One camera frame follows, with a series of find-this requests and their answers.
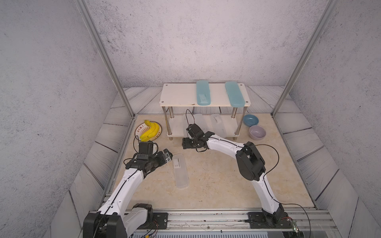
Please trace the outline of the blue pencil case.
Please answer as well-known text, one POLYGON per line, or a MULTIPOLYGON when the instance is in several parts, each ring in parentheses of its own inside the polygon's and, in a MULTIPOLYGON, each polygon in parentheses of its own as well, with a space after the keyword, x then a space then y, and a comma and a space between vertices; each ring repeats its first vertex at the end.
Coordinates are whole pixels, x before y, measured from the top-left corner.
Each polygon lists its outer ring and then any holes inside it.
POLYGON ((200 106, 211 104, 209 82, 207 80, 198 80, 196 82, 196 100, 200 106))
POLYGON ((243 108, 245 106, 246 101, 237 82, 226 82, 225 89, 232 107, 243 108))

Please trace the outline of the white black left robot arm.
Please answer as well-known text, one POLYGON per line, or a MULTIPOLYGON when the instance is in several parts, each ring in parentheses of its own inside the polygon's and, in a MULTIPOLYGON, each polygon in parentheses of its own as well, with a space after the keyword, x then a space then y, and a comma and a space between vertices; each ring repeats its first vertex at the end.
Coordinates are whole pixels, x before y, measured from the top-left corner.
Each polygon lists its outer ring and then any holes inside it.
POLYGON ((147 229, 143 236, 154 236, 159 224, 151 204, 138 203, 127 213, 136 190, 148 174, 169 163, 173 154, 159 151, 157 143, 140 142, 139 150, 127 159, 124 175, 108 200, 97 212, 89 212, 83 222, 84 238, 129 238, 138 229, 147 229))

